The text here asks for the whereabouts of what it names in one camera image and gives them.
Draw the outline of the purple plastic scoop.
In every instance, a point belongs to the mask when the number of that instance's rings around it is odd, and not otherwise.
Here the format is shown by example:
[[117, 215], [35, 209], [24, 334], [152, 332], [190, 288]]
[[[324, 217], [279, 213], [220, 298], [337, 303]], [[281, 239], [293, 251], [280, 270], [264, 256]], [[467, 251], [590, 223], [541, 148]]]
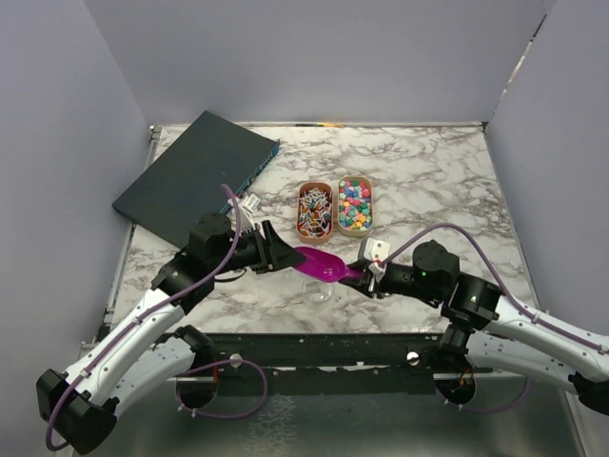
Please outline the purple plastic scoop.
[[349, 271], [344, 259], [336, 254], [313, 248], [311, 246], [296, 247], [306, 258], [305, 262], [295, 269], [315, 280], [326, 283], [340, 283], [345, 278], [360, 279], [364, 272]]

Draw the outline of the pink tray of lollipops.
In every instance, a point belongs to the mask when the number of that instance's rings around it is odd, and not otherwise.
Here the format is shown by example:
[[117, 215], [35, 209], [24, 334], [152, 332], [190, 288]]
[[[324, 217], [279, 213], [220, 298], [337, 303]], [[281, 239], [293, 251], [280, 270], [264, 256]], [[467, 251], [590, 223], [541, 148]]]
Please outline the pink tray of lollipops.
[[334, 193], [324, 182], [305, 182], [298, 190], [296, 233], [305, 244], [326, 243], [334, 229]]

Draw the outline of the beige tray of star candies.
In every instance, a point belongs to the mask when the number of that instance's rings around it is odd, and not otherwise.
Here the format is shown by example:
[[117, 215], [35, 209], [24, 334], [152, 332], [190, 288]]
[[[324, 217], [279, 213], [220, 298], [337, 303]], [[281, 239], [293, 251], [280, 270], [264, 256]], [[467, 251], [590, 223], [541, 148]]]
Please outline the beige tray of star candies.
[[374, 225], [373, 186], [363, 176], [346, 175], [335, 192], [335, 229], [345, 236], [366, 237]]

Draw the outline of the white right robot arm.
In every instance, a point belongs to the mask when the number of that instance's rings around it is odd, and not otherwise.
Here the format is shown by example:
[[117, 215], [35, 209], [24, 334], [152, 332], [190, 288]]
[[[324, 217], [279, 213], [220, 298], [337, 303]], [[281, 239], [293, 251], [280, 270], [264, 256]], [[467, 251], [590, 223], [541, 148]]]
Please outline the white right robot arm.
[[342, 284], [370, 298], [402, 295], [436, 308], [448, 321], [436, 357], [446, 371], [494, 368], [543, 380], [608, 412], [608, 339], [576, 328], [499, 286], [464, 273], [436, 241], [415, 247], [411, 265], [381, 264], [388, 245], [364, 242]]

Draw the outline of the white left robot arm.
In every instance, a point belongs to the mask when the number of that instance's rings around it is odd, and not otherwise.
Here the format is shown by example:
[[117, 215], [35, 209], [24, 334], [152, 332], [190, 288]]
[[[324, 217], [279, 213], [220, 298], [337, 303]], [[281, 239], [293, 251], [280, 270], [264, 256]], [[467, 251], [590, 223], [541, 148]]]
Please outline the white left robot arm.
[[86, 455], [113, 431], [127, 399], [185, 372], [196, 376], [209, 367], [208, 339], [180, 330], [168, 339], [174, 356], [152, 357], [148, 348], [203, 301], [215, 277], [251, 269], [257, 274], [293, 268], [304, 256], [285, 242], [269, 221], [242, 229], [221, 213], [202, 216], [186, 245], [159, 270], [151, 287], [94, 349], [68, 368], [44, 371], [35, 384], [39, 414], [48, 424], [46, 445], [59, 434], [65, 447]]

